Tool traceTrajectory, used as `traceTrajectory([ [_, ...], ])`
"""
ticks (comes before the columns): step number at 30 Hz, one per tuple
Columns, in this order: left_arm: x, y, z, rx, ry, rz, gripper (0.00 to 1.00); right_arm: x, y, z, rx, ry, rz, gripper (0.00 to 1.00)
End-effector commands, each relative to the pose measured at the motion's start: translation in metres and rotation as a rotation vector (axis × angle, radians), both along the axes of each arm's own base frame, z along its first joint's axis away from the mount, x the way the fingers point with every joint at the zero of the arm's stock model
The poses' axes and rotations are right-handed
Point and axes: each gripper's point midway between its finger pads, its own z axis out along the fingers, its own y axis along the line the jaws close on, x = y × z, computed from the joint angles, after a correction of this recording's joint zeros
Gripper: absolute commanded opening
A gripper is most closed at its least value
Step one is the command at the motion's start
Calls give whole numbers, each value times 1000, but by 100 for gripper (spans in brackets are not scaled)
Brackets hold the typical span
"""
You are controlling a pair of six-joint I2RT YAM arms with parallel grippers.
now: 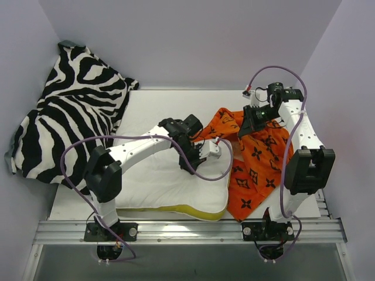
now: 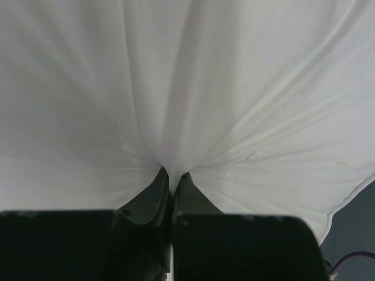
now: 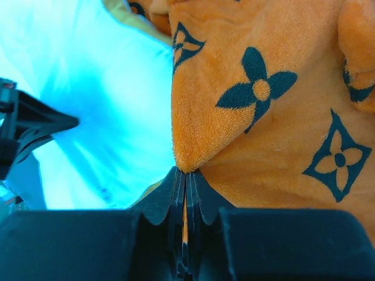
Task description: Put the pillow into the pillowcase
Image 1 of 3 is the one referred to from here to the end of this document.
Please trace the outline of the orange patterned pillowcase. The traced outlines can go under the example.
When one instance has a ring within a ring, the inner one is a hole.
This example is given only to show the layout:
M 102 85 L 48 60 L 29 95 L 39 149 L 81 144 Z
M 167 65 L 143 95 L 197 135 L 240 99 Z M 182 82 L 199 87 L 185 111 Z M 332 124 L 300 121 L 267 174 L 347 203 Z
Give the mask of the orange patterned pillowcase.
M 198 141 L 220 137 L 231 142 L 234 154 L 227 211 L 239 222 L 246 219 L 277 188 L 288 131 L 276 120 L 259 132 L 238 137 L 243 112 L 220 108 L 197 136 Z

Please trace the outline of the white pillow yellow side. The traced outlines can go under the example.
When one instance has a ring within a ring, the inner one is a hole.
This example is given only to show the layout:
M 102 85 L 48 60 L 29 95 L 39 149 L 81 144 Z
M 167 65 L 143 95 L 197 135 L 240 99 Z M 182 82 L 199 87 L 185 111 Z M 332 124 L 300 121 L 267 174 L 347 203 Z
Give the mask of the white pillow yellow side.
M 116 197 L 119 215 L 125 212 L 178 213 L 183 218 L 218 221 L 229 200 L 233 165 L 232 145 L 219 142 L 221 156 L 209 157 L 197 174 L 182 170 L 174 149 L 158 152 L 137 163 L 122 175 L 122 190 Z

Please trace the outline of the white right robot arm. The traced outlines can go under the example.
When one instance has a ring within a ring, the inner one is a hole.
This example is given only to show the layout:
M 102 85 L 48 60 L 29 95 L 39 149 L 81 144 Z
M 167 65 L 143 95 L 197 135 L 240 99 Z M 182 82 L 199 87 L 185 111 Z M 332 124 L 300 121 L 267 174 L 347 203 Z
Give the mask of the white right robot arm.
M 289 133 L 286 149 L 293 148 L 290 159 L 284 158 L 279 185 L 279 203 L 268 207 L 269 218 L 260 224 L 261 235 L 274 239 L 299 206 L 326 186 L 335 161 L 335 152 L 318 138 L 305 110 L 306 90 L 285 88 L 280 82 L 267 86 L 265 105 L 252 102 L 243 108 L 239 138 L 264 129 L 269 121 L 281 119 Z

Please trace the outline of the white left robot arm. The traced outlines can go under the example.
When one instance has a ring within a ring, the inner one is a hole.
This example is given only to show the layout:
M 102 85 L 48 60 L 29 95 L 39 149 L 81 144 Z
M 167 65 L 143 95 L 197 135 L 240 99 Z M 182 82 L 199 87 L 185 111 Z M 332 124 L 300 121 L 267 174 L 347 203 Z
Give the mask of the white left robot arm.
M 92 151 L 83 177 L 94 200 L 97 233 L 102 239 L 111 241 L 118 235 L 115 198 L 122 190 L 122 175 L 144 159 L 170 148 L 178 152 L 180 168 L 193 174 L 204 162 L 200 145 L 193 143 L 202 129 L 193 114 L 184 120 L 166 118 L 141 136 L 127 137 L 127 143 L 108 149 L 98 146 Z

